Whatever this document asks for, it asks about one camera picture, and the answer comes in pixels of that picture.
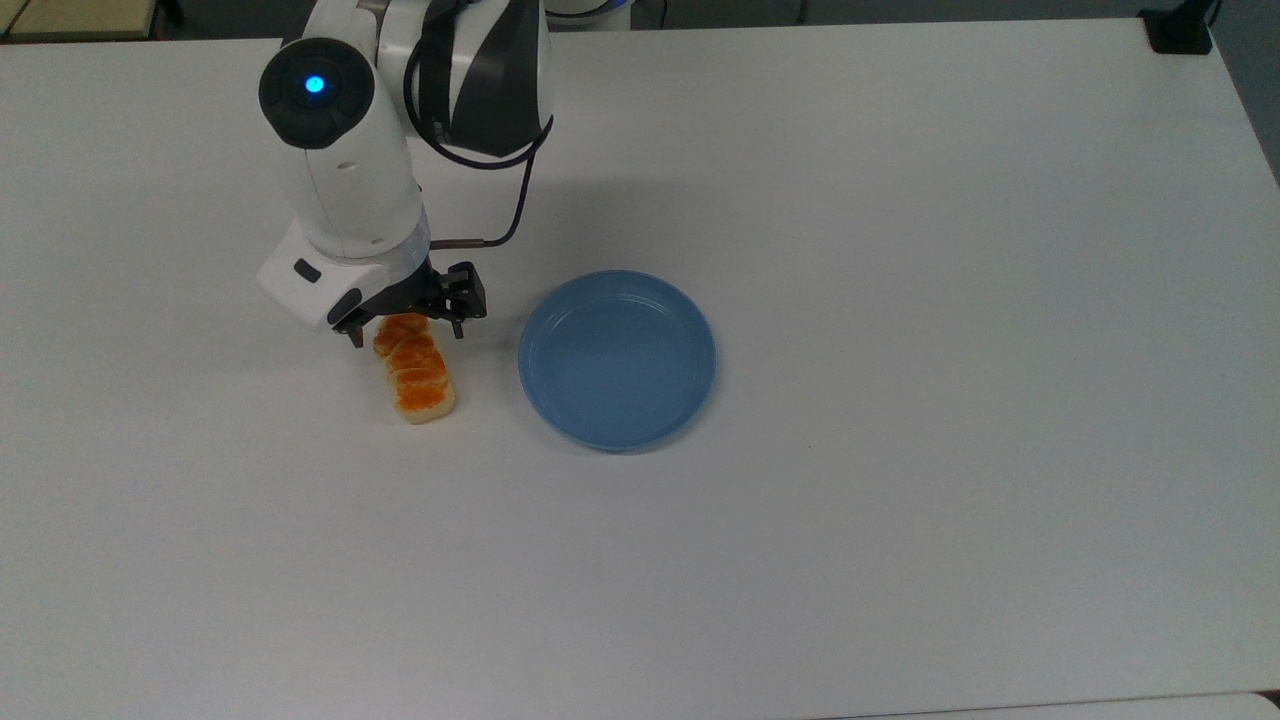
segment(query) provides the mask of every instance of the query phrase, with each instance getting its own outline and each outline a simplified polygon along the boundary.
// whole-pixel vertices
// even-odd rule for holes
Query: white tabletop
[[[1280,678],[1280,192],[1138,20],[556,38],[460,406],[253,274],[270,41],[0,47],[0,716],[828,717]],[[438,236],[518,173],[415,143]],[[522,322],[705,311],[654,452],[559,438]]]

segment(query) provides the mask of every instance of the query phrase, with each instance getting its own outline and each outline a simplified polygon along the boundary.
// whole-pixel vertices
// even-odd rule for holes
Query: blue plate
[[[623,452],[671,437],[703,406],[716,343],[685,293],[643,273],[572,279],[534,310],[520,338],[525,395],[553,428]]]

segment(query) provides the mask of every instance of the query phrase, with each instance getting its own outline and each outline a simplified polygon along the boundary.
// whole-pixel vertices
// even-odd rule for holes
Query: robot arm
[[[376,315],[486,314],[475,266],[439,273],[406,132],[468,167],[521,161],[550,128],[540,0],[320,0],[268,63],[259,101],[297,211],[259,283],[315,329]],[[445,145],[492,156],[480,163]]]

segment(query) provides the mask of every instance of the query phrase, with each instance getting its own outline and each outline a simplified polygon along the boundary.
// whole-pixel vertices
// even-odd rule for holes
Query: black cable
[[[511,219],[511,227],[507,232],[498,240],[481,240],[481,238],[457,238],[457,240],[434,240],[431,241],[431,250],[460,250],[460,249],[479,249],[479,247],[498,247],[499,245],[507,242],[516,234],[516,228],[520,227],[520,219],[525,214],[525,199],[529,196],[529,178],[534,174],[534,160],[538,158],[538,149],[547,142],[547,136],[552,132],[552,126],[556,124],[556,117],[552,115],[547,119],[547,127],[543,132],[529,143],[529,147],[524,152],[508,158],[506,160],[498,160],[495,163],[484,163],[480,160],[472,160],[470,158],[463,158],[456,152],[447,150],[435,138],[435,133],[429,132],[422,126],[422,118],[417,111],[416,104],[413,102],[413,73],[420,70],[419,64],[422,59],[422,42],[426,38],[424,35],[413,45],[413,51],[408,55],[408,61],[404,64],[404,114],[408,115],[410,123],[417,135],[429,145],[433,150],[439,152],[442,156],[453,160],[454,163],[477,169],[477,170],[503,170],[507,168],[515,168],[516,165],[525,164],[525,177],[520,181],[520,199],[516,200],[516,213]]]
[[[433,240],[431,250],[476,250],[480,247],[498,247],[499,245],[507,242],[516,234],[516,228],[520,227],[520,217],[525,214],[525,196],[529,193],[529,178],[534,174],[534,159],[536,155],[530,155],[529,160],[525,163],[525,178],[520,181],[520,200],[516,201],[516,215],[511,219],[511,227],[507,228],[507,233],[498,240]]]
[[[18,24],[18,18],[27,10],[27,5],[31,5],[31,0],[23,0],[22,6],[13,14],[13,19],[5,26],[4,32],[0,32],[0,37],[9,37],[9,33],[13,32],[13,26]]]

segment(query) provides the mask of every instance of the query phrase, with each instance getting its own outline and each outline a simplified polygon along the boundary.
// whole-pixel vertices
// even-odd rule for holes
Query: black mount
[[[1187,0],[1172,10],[1142,10],[1151,49],[1161,55],[1208,55],[1213,40],[1204,15],[1216,0]]]
[[[356,307],[333,327],[333,332],[351,338],[356,347],[365,346],[365,323],[378,315],[417,313],[453,325],[453,337],[462,340],[462,323],[489,314],[484,283],[471,263],[451,265],[438,273],[431,263],[422,263],[412,275],[388,287]]]

